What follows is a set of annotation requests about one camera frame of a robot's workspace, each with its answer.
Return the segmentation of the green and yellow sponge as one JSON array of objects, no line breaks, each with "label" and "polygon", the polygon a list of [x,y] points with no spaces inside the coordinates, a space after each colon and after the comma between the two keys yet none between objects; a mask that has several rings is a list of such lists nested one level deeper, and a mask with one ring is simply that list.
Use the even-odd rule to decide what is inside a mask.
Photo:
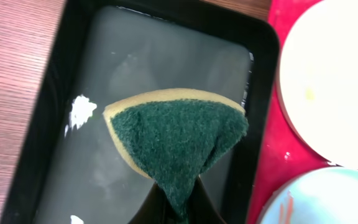
[{"label": "green and yellow sponge", "polygon": [[171,88],[107,105],[104,120],[124,161],[165,193],[179,222],[200,174],[246,136],[245,109],[203,90]]}]

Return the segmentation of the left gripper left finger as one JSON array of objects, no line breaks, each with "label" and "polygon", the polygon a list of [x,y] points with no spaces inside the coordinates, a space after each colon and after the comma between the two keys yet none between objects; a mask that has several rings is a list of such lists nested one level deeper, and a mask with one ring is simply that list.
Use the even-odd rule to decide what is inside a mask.
[{"label": "left gripper left finger", "polygon": [[175,212],[172,210],[164,191],[153,184],[149,194],[130,220],[129,224],[174,224]]}]

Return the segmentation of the light blue plate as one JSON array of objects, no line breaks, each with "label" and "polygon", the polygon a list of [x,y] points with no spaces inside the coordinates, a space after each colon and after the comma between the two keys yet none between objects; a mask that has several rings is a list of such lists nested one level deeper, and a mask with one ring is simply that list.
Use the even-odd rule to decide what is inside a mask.
[{"label": "light blue plate", "polygon": [[358,224],[358,170],[327,167],[300,175],[273,193],[260,224]]}]

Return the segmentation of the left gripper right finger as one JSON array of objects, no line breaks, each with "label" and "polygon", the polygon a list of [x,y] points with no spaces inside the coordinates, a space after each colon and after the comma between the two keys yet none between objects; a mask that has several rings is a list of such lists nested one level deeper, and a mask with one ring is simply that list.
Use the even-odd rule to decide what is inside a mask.
[{"label": "left gripper right finger", "polygon": [[199,177],[188,199],[187,212],[189,224],[226,224],[213,207]]}]

